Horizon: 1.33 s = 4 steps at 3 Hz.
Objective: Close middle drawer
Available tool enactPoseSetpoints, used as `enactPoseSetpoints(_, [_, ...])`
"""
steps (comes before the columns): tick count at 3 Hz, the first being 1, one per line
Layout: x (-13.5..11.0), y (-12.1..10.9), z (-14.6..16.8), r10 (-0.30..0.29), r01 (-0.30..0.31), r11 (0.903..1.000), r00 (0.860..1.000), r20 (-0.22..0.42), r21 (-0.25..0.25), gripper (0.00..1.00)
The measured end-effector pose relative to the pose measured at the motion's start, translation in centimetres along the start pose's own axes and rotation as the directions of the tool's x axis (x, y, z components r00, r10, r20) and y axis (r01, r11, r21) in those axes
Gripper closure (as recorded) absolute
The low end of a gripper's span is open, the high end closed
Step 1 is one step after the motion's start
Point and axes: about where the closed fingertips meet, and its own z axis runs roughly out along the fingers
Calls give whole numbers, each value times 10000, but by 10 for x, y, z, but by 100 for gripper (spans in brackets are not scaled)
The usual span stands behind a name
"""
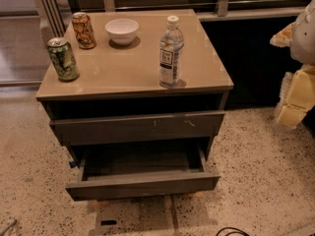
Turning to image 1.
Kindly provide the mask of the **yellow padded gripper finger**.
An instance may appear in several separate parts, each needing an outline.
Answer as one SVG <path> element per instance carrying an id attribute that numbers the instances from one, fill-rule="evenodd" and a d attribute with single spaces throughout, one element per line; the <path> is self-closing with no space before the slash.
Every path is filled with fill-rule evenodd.
<path id="1" fill-rule="evenodd" d="M 270 43 L 276 47 L 290 47 L 291 34 L 294 23 L 287 25 L 285 28 L 274 34 L 270 39 Z"/>

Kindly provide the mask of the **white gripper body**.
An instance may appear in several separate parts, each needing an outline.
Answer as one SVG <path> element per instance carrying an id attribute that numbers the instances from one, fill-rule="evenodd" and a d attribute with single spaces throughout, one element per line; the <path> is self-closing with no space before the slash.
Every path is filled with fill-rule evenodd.
<path id="1" fill-rule="evenodd" d="M 275 109 L 276 123 L 295 128 L 315 106 L 315 66 L 303 65 L 295 73 L 286 72 Z"/>

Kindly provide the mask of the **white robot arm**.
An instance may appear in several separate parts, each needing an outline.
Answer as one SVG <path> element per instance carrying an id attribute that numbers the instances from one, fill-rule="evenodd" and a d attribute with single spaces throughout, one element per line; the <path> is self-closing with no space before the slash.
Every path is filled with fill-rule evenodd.
<path id="1" fill-rule="evenodd" d="M 275 109 L 276 123 L 294 129 L 315 106 L 315 0 L 270 43 L 288 47 L 291 58 L 302 64 L 295 73 L 285 73 Z"/>

